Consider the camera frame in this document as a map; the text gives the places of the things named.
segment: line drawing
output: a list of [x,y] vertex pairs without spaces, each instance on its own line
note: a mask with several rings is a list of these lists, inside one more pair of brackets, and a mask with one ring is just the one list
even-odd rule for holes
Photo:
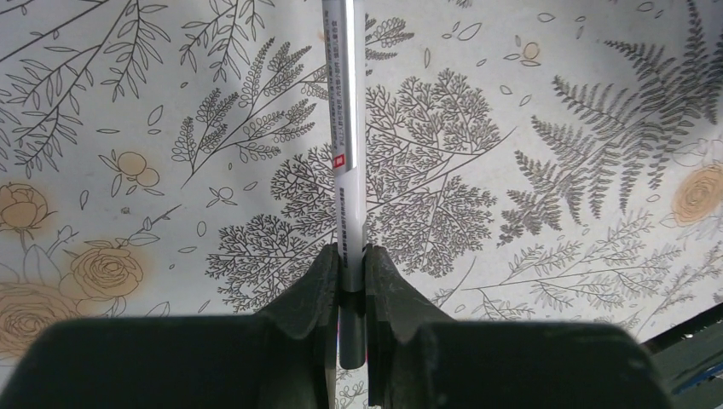
[[128,151],[116,156],[115,149],[111,150],[110,158],[98,155],[104,165],[110,170],[117,172],[111,184],[111,197],[114,198],[123,186],[123,179],[131,183],[125,191],[125,195],[133,194],[140,186],[141,189],[153,196],[164,196],[164,194],[152,187],[160,182],[160,175],[157,170],[148,166],[146,159],[140,153]]
[[148,114],[148,126],[154,126],[163,117],[163,104],[155,107],[151,113]]
[[[515,131],[501,135],[489,112],[483,91],[449,69],[431,83],[407,78],[393,94],[367,90],[368,234],[405,274],[446,275],[455,258],[480,251],[491,237],[496,198],[455,174]],[[465,131],[471,127],[479,131]],[[284,203],[281,216],[256,215],[219,230],[206,275],[226,280],[218,292],[235,312],[270,302],[333,238],[331,162],[328,143],[284,161],[271,181],[274,199]]]
[[257,9],[258,3],[275,7],[271,0],[222,0],[221,2],[210,0],[211,10],[216,17],[210,21],[189,21],[182,27],[191,32],[185,34],[190,42],[178,50],[181,52],[181,66],[188,61],[194,72],[198,71],[198,62],[194,53],[196,48],[199,51],[203,50],[202,54],[207,54],[208,57],[216,55],[208,66],[210,72],[213,72],[213,82],[221,78],[225,83],[228,70],[241,79],[238,59],[251,65],[245,43],[256,42],[257,27],[266,28],[263,17],[258,11],[261,7]]
[[688,0],[691,35],[683,62],[663,57],[663,46],[605,41],[604,45],[634,62],[638,91],[614,84],[577,85],[556,76],[553,85],[561,103],[582,123],[560,125],[536,116],[536,134],[556,158],[542,162],[515,152],[520,169],[534,191],[512,190],[516,207],[502,211],[498,246],[537,235],[543,226],[561,230],[563,214],[582,224],[587,200],[592,216],[602,216],[608,192],[616,188],[618,208],[625,212],[639,179],[649,190],[661,184],[672,153],[689,135],[696,118],[717,124],[716,110],[723,86],[723,42],[715,52],[703,40],[703,23],[695,2]]
[[238,205],[236,202],[230,200],[234,197],[234,189],[232,189],[231,187],[221,187],[218,190],[214,189],[213,187],[209,187],[208,190],[211,191],[214,199],[208,202],[208,204],[205,206],[206,208],[209,208],[219,202],[225,205]]
[[550,13],[539,13],[537,15],[537,20],[540,23],[549,23],[552,20],[555,20],[555,16]]
[[[659,297],[666,291],[665,280],[673,275],[672,262],[683,251],[665,244],[644,253],[645,238],[655,228],[652,218],[647,210],[631,213],[619,220],[604,239],[588,240],[591,244],[587,246],[579,240],[567,240],[522,249],[508,264],[509,276],[499,284],[462,291],[476,291],[483,300],[489,300],[484,303],[487,312],[503,303],[493,302],[488,292],[508,286],[525,286],[536,295],[535,304],[560,312],[579,308],[581,302],[611,312],[626,307],[626,302]],[[532,315],[535,311],[525,306],[524,312]],[[495,318],[516,319],[519,313]]]
[[204,221],[200,221],[199,224],[196,225],[196,234],[199,235],[199,237],[205,236],[206,232],[206,224]]
[[[138,1],[129,0],[125,4],[99,43],[85,49],[75,49],[67,45],[44,46],[41,48],[42,51],[37,53],[37,57],[20,60],[23,73],[7,74],[7,77],[12,80],[11,85],[14,91],[10,92],[10,95],[6,95],[9,98],[5,104],[16,106],[11,107],[16,110],[16,113],[0,107],[0,114],[17,125],[12,129],[14,134],[19,134],[14,141],[15,159],[17,160],[12,165],[25,168],[27,179],[32,179],[33,173],[42,171],[43,167],[59,171],[56,160],[63,155],[63,144],[70,142],[78,145],[78,126],[83,126],[83,123],[78,118],[81,106],[77,95],[79,92],[85,92],[89,87],[93,87],[95,80],[91,64],[96,57],[120,53],[115,64],[125,65],[123,70],[111,65],[109,70],[120,77],[109,78],[101,82],[106,85],[114,84],[113,101],[116,100],[118,94],[124,95],[125,88],[121,84],[124,79],[127,83],[125,86],[129,87],[130,92],[139,97],[136,79],[141,79],[145,83],[143,71],[147,70],[147,55],[151,55],[154,59],[158,57],[160,62],[158,52],[153,46],[153,40],[149,38],[158,35],[168,41],[170,39],[162,28],[147,20],[152,13],[164,9],[166,6],[139,7]],[[49,36],[57,40],[63,27],[72,24],[106,3],[108,3],[107,0],[95,2],[95,5],[70,20],[45,33],[39,33],[32,41],[0,57],[0,62],[21,51],[35,47],[38,41]],[[136,37],[133,41],[108,45],[112,41],[112,37],[121,38],[133,27],[136,29]],[[131,52],[124,51],[128,47],[132,47],[133,50]],[[46,60],[49,64],[51,60],[57,60],[55,55],[63,56],[60,64],[48,66],[43,62]],[[143,67],[139,65],[136,55],[143,58]],[[134,67],[133,72],[130,70],[131,65]],[[0,164],[0,166],[3,170],[7,170],[7,165]]]
[[85,205],[88,204],[88,196],[90,195],[90,192],[88,189],[83,190],[83,192],[80,193],[80,210],[85,210]]
[[642,2],[636,10],[645,13],[653,10],[654,8],[655,4],[653,2]]

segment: branch illustration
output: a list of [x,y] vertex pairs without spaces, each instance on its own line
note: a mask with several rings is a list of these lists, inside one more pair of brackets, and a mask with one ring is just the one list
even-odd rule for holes
[[13,12],[15,10],[20,10],[23,15],[27,15],[27,5],[34,2],[35,0],[25,0],[23,3],[16,4],[15,6],[0,11],[0,15],[7,14],[10,12]]
[[[102,4],[104,4],[104,2],[97,3],[94,8],[100,7]],[[94,8],[86,10],[83,14],[69,20],[66,24],[70,24],[70,22],[75,21],[85,13],[89,13]],[[23,59],[20,60],[20,62],[23,64],[25,74],[8,74],[8,77],[13,81],[12,87],[15,93],[11,94],[8,92],[9,98],[6,103],[17,106],[18,110],[25,110],[18,112],[21,113],[21,115],[15,115],[11,111],[4,109],[3,104],[0,104],[0,114],[11,123],[18,125],[11,131],[11,134],[16,135],[14,142],[10,142],[7,133],[2,129],[0,129],[0,139],[2,139],[8,147],[13,147],[13,144],[16,145],[14,153],[17,160],[14,162],[14,165],[23,166],[28,179],[32,178],[32,172],[34,170],[42,171],[44,164],[56,171],[58,170],[55,158],[56,155],[62,157],[61,140],[69,141],[73,145],[78,144],[76,139],[78,133],[75,130],[75,126],[82,126],[83,123],[77,117],[80,114],[80,104],[75,93],[79,90],[87,90],[86,84],[90,87],[94,85],[95,80],[90,70],[90,64],[95,61],[103,47],[111,41],[111,36],[115,33],[116,28],[119,27],[122,19],[134,11],[140,16],[141,14],[154,13],[163,8],[165,8],[165,6],[158,5],[147,5],[139,8],[137,0],[130,0],[121,10],[116,20],[110,25],[104,38],[96,45],[82,50],[65,46],[47,46],[44,48],[48,51],[69,55],[69,57],[55,68],[51,68],[37,59]],[[143,36],[153,37],[153,32],[156,32],[161,37],[170,41],[170,38],[162,29],[140,17],[136,20],[126,21],[120,26],[118,37],[122,37],[129,32],[133,25],[136,26],[136,32],[140,32]],[[147,58],[144,57],[145,53],[148,52],[152,55],[157,55],[157,53],[150,43],[142,39],[142,37],[138,37],[135,41],[140,45],[138,45],[138,48],[133,45],[134,52],[136,49],[138,50],[138,53],[144,60],[143,65],[147,67]],[[128,46],[130,46],[129,43],[110,44],[105,48],[104,54],[119,52]],[[131,62],[134,62],[136,75],[140,76],[144,82],[145,77],[142,74],[140,65],[131,54],[132,53],[121,53],[118,57],[120,61],[128,61],[124,72],[121,72],[115,67],[111,67],[110,69],[112,72],[120,73],[121,79],[125,76],[129,84],[132,84],[131,88],[133,93],[137,96],[135,82],[128,71]],[[104,81],[102,84],[109,84],[108,81],[110,80]],[[121,94],[124,93],[120,82],[118,81],[116,84],[118,86],[113,91],[113,100],[115,100],[118,92]],[[4,150],[0,152],[0,156],[6,160],[9,159]],[[7,168],[0,163],[0,170],[7,171]]]
[[[594,308],[612,310],[629,300],[653,297],[670,275],[670,262],[682,250],[664,245],[642,257],[645,245],[641,234],[653,229],[651,217],[651,213],[642,210],[628,215],[608,229],[606,239],[594,240],[584,251],[579,241],[522,249],[509,263],[511,273],[507,279],[497,285],[462,291],[484,294],[493,288],[526,285],[531,294],[537,294],[535,303],[560,311],[574,307],[579,299]],[[536,277],[522,278],[528,271],[535,271]]]
[[99,8],[100,6],[102,6],[103,4],[107,3],[108,1],[109,1],[109,0],[100,0],[100,1],[98,1],[97,3],[95,3],[94,6],[88,8],[88,9],[85,10],[83,13],[76,15],[76,16],[73,17],[72,19],[70,19],[70,20],[68,20],[68,21],[60,24],[59,26],[56,26],[56,27],[51,28],[50,30],[48,30],[48,31],[46,31],[45,33],[43,33],[42,35],[37,36],[36,38],[34,38],[31,42],[26,43],[26,44],[22,45],[21,47],[19,47],[18,49],[15,49],[15,50],[11,51],[9,54],[7,54],[7,55],[3,56],[2,58],[0,58],[0,62],[3,62],[3,61],[5,61],[5,60],[7,60],[8,58],[12,57],[13,55],[16,55],[16,54],[20,53],[21,51],[23,51],[24,49],[27,49],[28,47],[32,46],[33,44],[37,43],[38,41],[43,40],[43,39],[46,38],[47,36],[53,35],[54,32],[58,32],[61,28],[72,24],[73,22],[77,21],[78,19],[80,19],[81,17],[85,16],[86,14],[92,12],[93,10]]
[[[226,12],[239,7],[239,3],[234,3],[231,0],[224,0],[223,2],[229,6]],[[216,7],[213,5],[216,4],[215,0],[211,2],[211,4],[213,8]],[[257,15],[255,14],[254,4],[252,0],[246,0],[244,5],[240,6],[240,13],[247,13],[251,10],[251,13]],[[231,35],[232,29],[238,30],[242,36],[246,34],[243,32],[243,27],[236,23],[216,28],[221,25],[221,23],[218,22],[222,18],[221,16],[225,16],[226,14],[221,13],[221,11],[217,12],[216,10],[214,10],[214,12],[217,14],[215,20],[209,22],[195,21],[186,25],[187,28],[203,27],[196,36],[187,34],[187,37],[191,38],[192,42],[190,44],[184,44],[181,49],[182,61],[186,59],[190,60],[193,67],[197,66],[192,51],[194,44],[206,47],[207,41],[215,41],[213,32],[216,30],[218,30],[220,34],[229,32],[229,36]],[[250,18],[251,17],[248,17],[246,19],[246,24],[253,26],[253,19],[248,20]],[[376,20],[367,19],[367,30],[371,30],[375,25]],[[404,20],[397,18],[386,20],[382,25],[377,26],[376,30],[371,34],[367,35],[367,44],[380,44],[382,48],[390,48],[409,40],[413,34],[404,32],[405,27],[406,23]],[[269,55],[269,53],[274,45],[275,37],[272,37],[262,45],[253,60],[248,59],[248,57],[244,58],[244,61],[249,65],[244,85],[240,93],[234,93],[229,97],[233,98],[234,101],[238,100],[238,106],[245,110],[245,113],[240,115],[240,117],[243,118],[240,124],[235,127],[228,126],[228,124],[223,122],[223,115],[221,116],[222,121],[212,121],[212,123],[208,122],[209,118],[205,118],[207,126],[201,139],[208,137],[208,140],[207,143],[203,143],[203,141],[196,141],[195,135],[193,134],[194,119],[192,117],[186,117],[183,120],[180,136],[172,148],[172,158],[177,162],[188,162],[189,164],[190,175],[183,183],[184,187],[214,155],[226,148],[233,147],[234,149],[238,149],[239,159],[243,163],[247,163],[250,160],[256,161],[271,158],[281,152],[281,149],[278,147],[279,144],[299,138],[314,128],[315,123],[306,122],[306,119],[316,107],[316,104],[310,103],[308,98],[302,99],[286,111],[270,112],[268,108],[284,95],[288,95],[290,91],[296,89],[299,85],[301,85],[300,92],[302,95],[326,99],[326,66],[320,66],[314,71],[303,75],[304,63],[300,61],[311,50],[311,47],[306,46],[292,52],[291,44],[286,42],[283,43],[272,56]],[[217,40],[216,45],[211,46],[210,54],[222,49],[224,46],[228,47],[228,44],[225,43],[223,39]],[[394,53],[390,53],[387,57],[392,58],[395,55]],[[377,57],[379,57],[379,55],[371,53],[367,56],[367,59],[379,60]],[[236,72],[237,69],[234,67],[237,66],[233,63],[233,59],[227,56],[223,58],[229,61],[228,64],[234,69],[234,72]],[[211,64],[211,68],[222,70],[222,61],[216,61]],[[225,80],[223,71],[221,71],[221,74],[217,72],[216,75],[221,75]],[[220,94],[215,90],[212,91],[204,102],[201,103],[200,111],[208,109],[213,111],[218,109],[215,104],[219,98]],[[203,116],[197,116],[195,120],[202,122],[202,118]],[[259,141],[263,138],[273,140],[274,144],[270,144],[269,142],[260,143]]]
[[663,300],[643,321],[643,324],[638,328],[638,334],[648,325],[652,318],[658,314],[661,314],[672,307],[682,304],[685,302],[692,301],[695,299],[695,294],[689,290],[693,284],[702,281],[704,279],[717,279],[723,272],[723,242],[718,242],[712,249],[707,251],[704,256],[703,264],[698,268],[693,268],[690,265],[684,266],[677,274],[675,274],[669,281],[668,285],[663,289],[662,295]]
[[[251,64],[244,42],[256,42],[257,27],[265,28],[263,18],[257,12],[257,3],[275,7],[271,0],[210,0],[211,10],[216,17],[210,21],[189,21],[182,27],[185,30],[200,28],[200,31],[196,34],[186,33],[186,38],[190,42],[179,49],[181,65],[188,61],[194,72],[197,72],[198,62],[194,48],[203,49],[208,51],[209,57],[214,54],[220,55],[209,65],[209,68],[214,70],[214,82],[219,78],[226,82],[228,68],[241,79],[241,69],[236,58],[240,58],[247,65]],[[250,30],[251,39],[244,26]]]

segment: wallpaper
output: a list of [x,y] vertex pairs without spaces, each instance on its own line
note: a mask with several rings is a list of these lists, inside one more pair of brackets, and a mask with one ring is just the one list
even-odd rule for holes
[[[366,10],[369,237],[436,305],[644,341],[723,299],[723,2]],[[252,313],[336,241],[320,1],[2,0],[0,38],[3,380],[59,320]]]

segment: silver pen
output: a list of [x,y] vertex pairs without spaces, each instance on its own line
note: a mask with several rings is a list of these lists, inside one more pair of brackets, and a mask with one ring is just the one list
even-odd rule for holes
[[367,244],[365,148],[365,14],[362,0],[322,0],[332,167],[336,193],[339,275],[339,359],[363,365],[364,253]]

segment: rose illustration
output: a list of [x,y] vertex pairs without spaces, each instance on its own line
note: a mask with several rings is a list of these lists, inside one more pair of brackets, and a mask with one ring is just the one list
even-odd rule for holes
[[710,214],[723,199],[723,165],[712,164],[691,173],[673,199],[673,217],[679,226],[691,225]]
[[45,328],[77,317],[73,301],[55,288],[0,283],[0,358],[20,358]]
[[61,281],[61,293],[77,300],[106,301],[130,294],[142,279],[141,266],[130,251],[93,248],[73,260],[71,273]]
[[0,187],[0,231],[38,228],[48,215],[48,203],[34,187],[13,183]]

